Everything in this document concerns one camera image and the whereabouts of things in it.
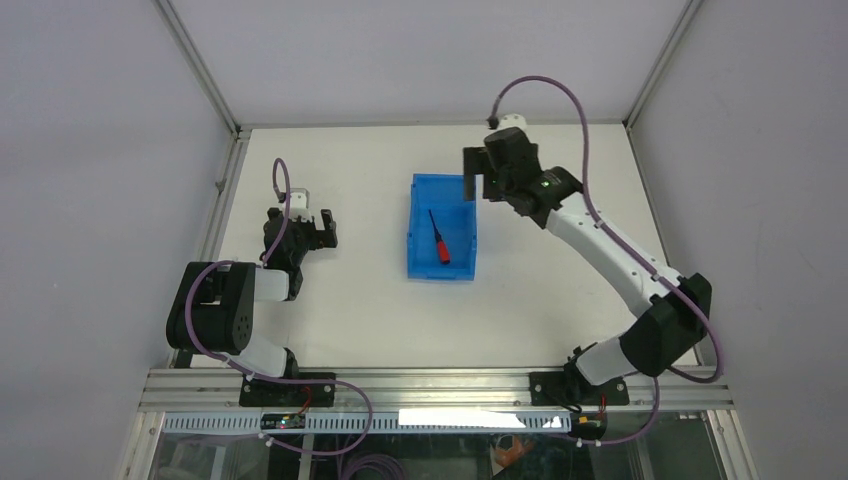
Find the red-handled black screwdriver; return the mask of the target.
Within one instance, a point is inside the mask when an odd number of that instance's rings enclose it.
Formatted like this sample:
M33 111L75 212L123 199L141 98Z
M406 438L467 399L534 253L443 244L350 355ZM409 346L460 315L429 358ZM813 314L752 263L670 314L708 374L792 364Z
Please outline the red-handled black screwdriver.
M441 265L449 265L451 263L451 255L449 249L443 239L443 236L436 225L435 217L432 210L428 211L428 215L433 228L437 256Z

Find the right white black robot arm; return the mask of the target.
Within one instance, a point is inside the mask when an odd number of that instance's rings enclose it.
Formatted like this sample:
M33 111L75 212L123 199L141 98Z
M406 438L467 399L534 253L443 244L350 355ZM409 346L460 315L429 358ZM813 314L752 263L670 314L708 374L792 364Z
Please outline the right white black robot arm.
M616 291L635 322L625 332L582 349L563 367L564 397L588 405L604 384L634 372L656 377L707 334L712 287L700 274L683 277L626 242L587 205L584 184L563 167L541 168L538 146L519 127L497 130L463 155L464 196L506 202L572 247Z

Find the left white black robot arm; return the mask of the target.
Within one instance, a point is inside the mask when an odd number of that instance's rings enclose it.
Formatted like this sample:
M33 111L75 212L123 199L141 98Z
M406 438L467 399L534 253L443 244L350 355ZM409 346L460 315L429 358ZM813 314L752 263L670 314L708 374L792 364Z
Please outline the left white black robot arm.
M166 321L170 347L222 360L251 378L263 378L262 392L277 406L294 403L301 392L294 353L255 332L254 306L289 302L303 284L302 262L310 251L338 246L329 209L320 211L321 228L307 210L288 221L279 208L267 212L264 244L283 237L265 266L253 262L190 262Z

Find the blue plastic bin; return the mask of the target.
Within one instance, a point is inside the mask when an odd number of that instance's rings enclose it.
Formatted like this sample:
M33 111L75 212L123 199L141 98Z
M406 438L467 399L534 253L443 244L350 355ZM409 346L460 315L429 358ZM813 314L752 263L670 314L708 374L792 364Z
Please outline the blue plastic bin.
M441 265L428 211L451 255ZM463 177L452 174L416 173L410 188L407 232L407 276L415 280L472 281L478 250L477 212L474 201L463 197Z

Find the orange object under table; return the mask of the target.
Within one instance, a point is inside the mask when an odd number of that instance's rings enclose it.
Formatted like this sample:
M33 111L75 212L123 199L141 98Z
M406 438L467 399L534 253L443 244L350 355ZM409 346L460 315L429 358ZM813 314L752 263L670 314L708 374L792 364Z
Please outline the orange object under table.
M506 468L531 452L534 447L535 443L529 437L520 435L499 436L493 444L493 460L499 467Z

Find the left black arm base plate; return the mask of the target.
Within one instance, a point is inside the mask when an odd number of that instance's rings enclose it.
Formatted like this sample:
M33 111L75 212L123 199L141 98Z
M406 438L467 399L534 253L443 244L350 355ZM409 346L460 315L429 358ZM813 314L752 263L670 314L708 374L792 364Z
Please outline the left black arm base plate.
M304 385L283 385L264 380L243 378L238 404L240 407L255 408L301 408L332 407L335 401L335 386L324 380L335 380L336 374L329 371L301 372L298 380Z

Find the aluminium mounting rail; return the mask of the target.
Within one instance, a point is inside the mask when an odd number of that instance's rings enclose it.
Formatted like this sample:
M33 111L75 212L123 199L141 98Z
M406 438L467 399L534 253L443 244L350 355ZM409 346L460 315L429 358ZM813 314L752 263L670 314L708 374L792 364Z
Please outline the aluminium mounting rail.
M534 368L339 368L335 411L360 411L358 391L378 412L402 408L479 408L533 410L548 388L534 382ZM656 379L632 375L617 390L627 393L626 405L608 404L611 412L663 412L735 409L724 380L712 384L689 382L674 373ZM233 412L249 391L240 373L224 368L152 369L142 390L141 412Z

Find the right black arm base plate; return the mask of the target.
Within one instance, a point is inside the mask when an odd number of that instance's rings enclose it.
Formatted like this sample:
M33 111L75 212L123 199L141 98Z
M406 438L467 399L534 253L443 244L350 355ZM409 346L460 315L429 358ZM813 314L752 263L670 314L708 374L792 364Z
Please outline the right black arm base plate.
M533 371L528 374L533 406L626 406L630 403L623 377L615 377L600 385L591 385L563 371Z

